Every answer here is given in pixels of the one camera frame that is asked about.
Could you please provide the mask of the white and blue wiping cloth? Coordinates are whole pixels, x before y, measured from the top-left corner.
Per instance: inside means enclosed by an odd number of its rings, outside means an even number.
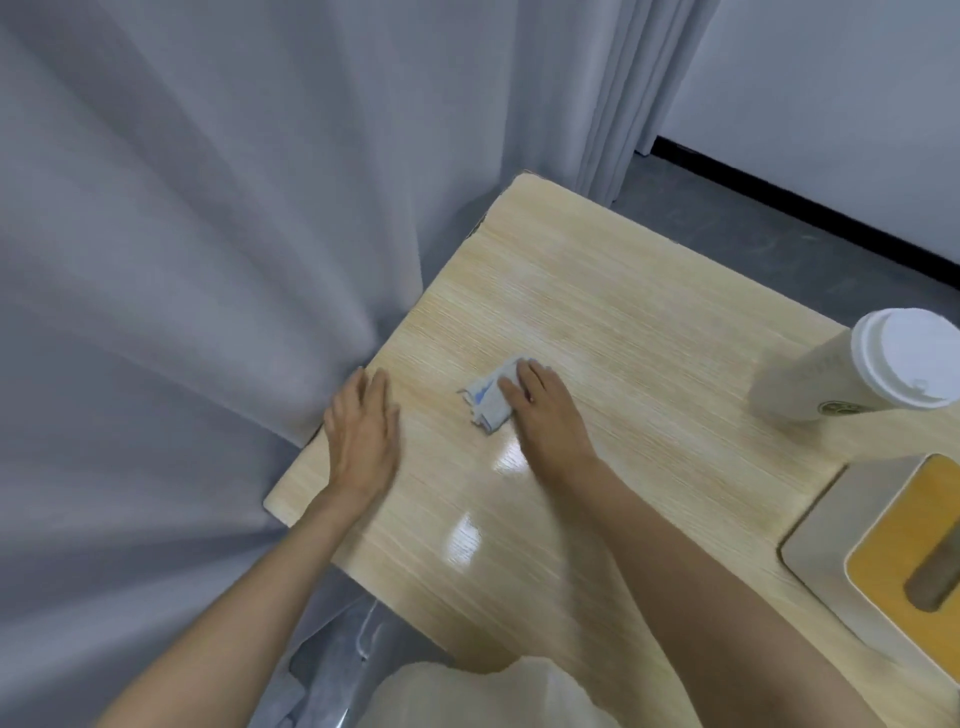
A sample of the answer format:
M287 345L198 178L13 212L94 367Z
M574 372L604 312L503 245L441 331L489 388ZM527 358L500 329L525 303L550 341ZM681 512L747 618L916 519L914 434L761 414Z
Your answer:
M526 395L518 373L518 364L523 359L526 359L525 355L509 358L495 370L489 371L459 390L459 394L470 407L472 423L486 436L498 432L512 418L514 412L514 408L499 387L499 381L508 380Z

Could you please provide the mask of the person's right hand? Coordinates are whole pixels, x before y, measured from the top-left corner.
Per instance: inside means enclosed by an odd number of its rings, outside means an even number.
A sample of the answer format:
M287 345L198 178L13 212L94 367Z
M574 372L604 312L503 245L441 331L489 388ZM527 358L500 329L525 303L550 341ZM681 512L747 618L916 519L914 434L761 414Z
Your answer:
M598 462L586 424L558 377L558 402L513 409L513 428L532 473L545 486L570 488Z

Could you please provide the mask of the person's left forearm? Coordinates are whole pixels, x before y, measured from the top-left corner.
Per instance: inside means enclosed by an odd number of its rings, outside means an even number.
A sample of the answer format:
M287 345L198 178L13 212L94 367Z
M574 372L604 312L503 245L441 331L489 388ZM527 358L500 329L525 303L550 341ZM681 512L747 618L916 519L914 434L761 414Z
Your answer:
M327 486L286 536L118 695L96 728L246 728L318 581L374 501Z

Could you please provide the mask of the white lidded paper cup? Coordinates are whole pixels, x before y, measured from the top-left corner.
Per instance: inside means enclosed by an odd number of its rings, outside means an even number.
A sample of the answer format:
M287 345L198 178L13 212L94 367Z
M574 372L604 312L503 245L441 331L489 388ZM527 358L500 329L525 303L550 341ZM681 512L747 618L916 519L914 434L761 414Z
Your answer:
M921 308L870 312L802 356L757 375L750 405L791 422L960 402L960 328Z

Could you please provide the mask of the black baseboard strip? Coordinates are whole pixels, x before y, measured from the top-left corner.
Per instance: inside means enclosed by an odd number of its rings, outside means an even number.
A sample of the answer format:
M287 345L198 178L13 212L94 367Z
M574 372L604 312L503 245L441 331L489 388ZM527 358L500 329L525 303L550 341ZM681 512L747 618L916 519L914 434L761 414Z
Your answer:
M651 154L960 292L960 263L659 136Z

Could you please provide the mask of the person's left hand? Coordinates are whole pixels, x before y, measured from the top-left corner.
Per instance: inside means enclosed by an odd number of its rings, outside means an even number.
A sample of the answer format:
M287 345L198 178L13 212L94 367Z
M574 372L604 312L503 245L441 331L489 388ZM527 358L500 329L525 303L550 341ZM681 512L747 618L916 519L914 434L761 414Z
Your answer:
M358 519L392 487L402 460L401 409L395 428L338 426L338 392L323 416L330 501Z

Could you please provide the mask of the white tissue box wooden lid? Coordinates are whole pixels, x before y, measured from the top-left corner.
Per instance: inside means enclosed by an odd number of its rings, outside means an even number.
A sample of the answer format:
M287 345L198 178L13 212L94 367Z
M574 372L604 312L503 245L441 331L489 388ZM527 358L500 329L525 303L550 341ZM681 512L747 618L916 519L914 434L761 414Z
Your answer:
M960 462L846 464L778 555L866 646L960 691Z

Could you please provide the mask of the person's right forearm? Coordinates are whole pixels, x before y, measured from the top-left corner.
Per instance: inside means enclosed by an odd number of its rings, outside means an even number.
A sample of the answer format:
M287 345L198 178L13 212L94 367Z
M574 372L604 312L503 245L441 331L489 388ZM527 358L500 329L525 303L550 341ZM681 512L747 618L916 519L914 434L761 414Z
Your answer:
M703 728L886 728L797 628L598 457L529 463L589 517Z

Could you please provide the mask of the white plastic bag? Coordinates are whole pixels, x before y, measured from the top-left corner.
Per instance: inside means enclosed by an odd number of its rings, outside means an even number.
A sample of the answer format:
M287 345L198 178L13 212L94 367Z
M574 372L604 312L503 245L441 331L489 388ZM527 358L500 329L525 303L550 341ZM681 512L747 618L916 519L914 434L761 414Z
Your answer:
M356 728L621 728L570 674L523 657L478 674L407 664L378 686Z

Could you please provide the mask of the grey curtain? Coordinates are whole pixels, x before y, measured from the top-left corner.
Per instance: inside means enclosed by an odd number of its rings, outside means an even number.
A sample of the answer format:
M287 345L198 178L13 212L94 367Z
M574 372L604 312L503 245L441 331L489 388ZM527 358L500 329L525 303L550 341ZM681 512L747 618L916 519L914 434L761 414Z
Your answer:
M719 0L0 0L0 728L88 728L515 176L609 205Z

